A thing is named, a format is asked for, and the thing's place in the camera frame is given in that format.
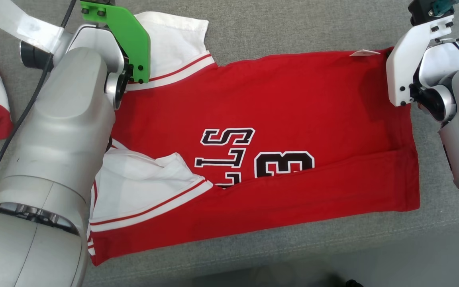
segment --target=gray floor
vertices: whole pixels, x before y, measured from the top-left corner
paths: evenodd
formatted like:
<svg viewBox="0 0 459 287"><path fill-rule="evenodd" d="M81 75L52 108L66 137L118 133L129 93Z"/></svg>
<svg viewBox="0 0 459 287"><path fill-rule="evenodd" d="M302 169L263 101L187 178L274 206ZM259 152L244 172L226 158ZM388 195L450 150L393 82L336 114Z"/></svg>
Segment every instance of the gray floor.
<svg viewBox="0 0 459 287"><path fill-rule="evenodd" d="M180 282L168 287L333 287L329 274L364 287L459 287L459 226L379 248L316 256Z"/></svg>

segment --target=green bracket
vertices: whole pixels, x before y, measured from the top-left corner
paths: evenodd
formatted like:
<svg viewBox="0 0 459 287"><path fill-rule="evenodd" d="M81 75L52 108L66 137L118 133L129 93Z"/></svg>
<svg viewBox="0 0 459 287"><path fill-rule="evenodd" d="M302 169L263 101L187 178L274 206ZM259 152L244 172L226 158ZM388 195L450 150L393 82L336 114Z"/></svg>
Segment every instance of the green bracket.
<svg viewBox="0 0 459 287"><path fill-rule="evenodd" d="M150 36L134 15L124 7L81 1L84 20L106 23L129 57L133 81L150 79Z"/></svg>

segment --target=red jersey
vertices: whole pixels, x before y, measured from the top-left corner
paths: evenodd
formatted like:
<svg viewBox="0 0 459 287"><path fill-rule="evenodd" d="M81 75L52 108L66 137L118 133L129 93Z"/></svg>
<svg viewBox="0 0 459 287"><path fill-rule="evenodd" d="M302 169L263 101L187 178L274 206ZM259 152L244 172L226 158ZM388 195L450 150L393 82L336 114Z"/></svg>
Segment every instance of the red jersey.
<svg viewBox="0 0 459 287"><path fill-rule="evenodd" d="M126 187L129 206L162 192L151 185L157 179L138 176L147 165L158 166L149 176L159 179L179 178L166 169L186 175L146 209L93 216L95 264L194 240L418 208L410 108L388 102L386 50L379 52L274 55L218 67L205 51L148 84L130 84L113 138L159 162L175 155L181 163L113 155L120 157L113 167L125 166L117 186Z"/></svg>

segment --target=gray fabric surface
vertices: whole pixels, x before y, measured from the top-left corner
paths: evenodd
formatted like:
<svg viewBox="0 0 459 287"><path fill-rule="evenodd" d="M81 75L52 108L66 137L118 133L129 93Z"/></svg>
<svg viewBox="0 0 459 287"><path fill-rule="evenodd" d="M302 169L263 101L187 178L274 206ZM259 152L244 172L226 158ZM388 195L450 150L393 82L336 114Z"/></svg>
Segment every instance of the gray fabric surface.
<svg viewBox="0 0 459 287"><path fill-rule="evenodd" d="M15 2L30 15L53 24L61 22L68 5L67 1L53 0ZM408 2L119 0L118 5L133 13L159 11L209 20L206 47L217 63L224 65L269 54L392 46L410 28ZM459 5L456 9L453 35L459 36ZM67 26L70 32L82 23L79 10L77 5ZM31 96L40 71L22 66L18 41L3 31L0 73L10 98L12 118L16 119ZM160 279L200 276L306 254L358 250L459 224L459 192L452 184L437 134L438 125L415 107L412 121L421 169L419 210L363 214L132 254L99 267L89 265L84 285L144 286Z"/></svg>

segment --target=stitching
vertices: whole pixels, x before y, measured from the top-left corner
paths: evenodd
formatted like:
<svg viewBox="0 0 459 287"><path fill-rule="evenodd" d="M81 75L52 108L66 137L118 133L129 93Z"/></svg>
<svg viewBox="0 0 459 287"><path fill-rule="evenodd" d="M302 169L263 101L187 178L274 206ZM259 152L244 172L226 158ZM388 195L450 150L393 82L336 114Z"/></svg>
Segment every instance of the stitching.
<svg viewBox="0 0 459 287"><path fill-rule="evenodd" d="M372 233L372 234L368 234L368 235L365 235L365 236L352 236L352 237L348 237L348 238L339 238L339 239L333 239L333 240L326 240L326 241L322 241L322 242L309 243L309 244L304 244L304 245L300 245L300 246L277 248L277 249L273 249L273 250L259 251L259 252L255 252L255 253L251 253L251 254L245 254L245 255L239 255L239 256L230 256L228 258L213 259L213 260L204 261L202 263L187 263L187 264L182 264L182 265L162 267L162 268L158 268L158 269L151 269L151 270L148 270L148 271L135 271L135 272L131 272L131 273L125 274L125 275L119 275L119 276L117 275L117 276L112 276L112 277L109 277L109 278L104 278L104 279L98 280L98 281L91 281L90 283L91 284L96 284L96 283L101 283L101 282L116 281L116 280L120 280L120 279L135 277L135 275L137 275L137 274L139 274L141 276L155 275L155 274L160 274L162 271L169 270L169 269L176 269L177 271L180 271L180 270L183 270L183 269L189 269L189 267L191 267L191 266L205 267L205 266L208 266L208 265L212 265L215 262L229 263L229 262L232 262L232 261L237 261L240 258L252 258L252 257L258 256L258 255L266 255L266 254L271 254L271 253L286 253L287 251L302 251L302 250L307 250L309 247L312 247L312 246L318 246L318 245L324 245L324 244L330 246L330 245L335 245L338 242L348 242L349 243L349 242L355 242L355 241L358 241L359 239L364 239L364 238L371 238L371 237L380 238L380 237L392 235L392 234L395 234L395 233L397 234L397 233L403 233L403 232L413 232L414 231L413 229L419 229L419 230L431 229L431 228L434 228L434 227L442 227L442 226L447 226L447 225L451 225L451 224L455 224L455 223L459 223L459 218L455 218L455 219L451 219L451 220L443 220L443 221L439 221L439 222L435 222L435 223L423 224L423 225L419 225L419 226L406 227L406 228L401 228L401 229L397 229L397 230L393 230L393 231L377 232L377 233Z"/></svg>

